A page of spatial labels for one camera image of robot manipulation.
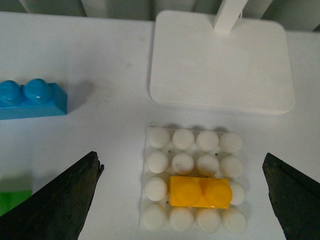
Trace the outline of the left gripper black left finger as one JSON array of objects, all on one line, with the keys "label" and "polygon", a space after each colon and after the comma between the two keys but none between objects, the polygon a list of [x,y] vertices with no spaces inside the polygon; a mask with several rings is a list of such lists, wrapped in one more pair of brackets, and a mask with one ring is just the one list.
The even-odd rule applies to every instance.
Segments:
[{"label": "left gripper black left finger", "polygon": [[0,217],[2,240],[76,240],[104,171],[89,152],[27,200]]}]

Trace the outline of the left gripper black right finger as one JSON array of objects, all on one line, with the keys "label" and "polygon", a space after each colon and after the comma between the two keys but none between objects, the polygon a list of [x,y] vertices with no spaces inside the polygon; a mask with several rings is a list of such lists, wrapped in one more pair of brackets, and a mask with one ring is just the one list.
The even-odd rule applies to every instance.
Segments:
[{"label": "left gripper black right finger", "polygon": [[320,183],[267,153],[262,170],[275,216],[287,240],[320,238]]}]

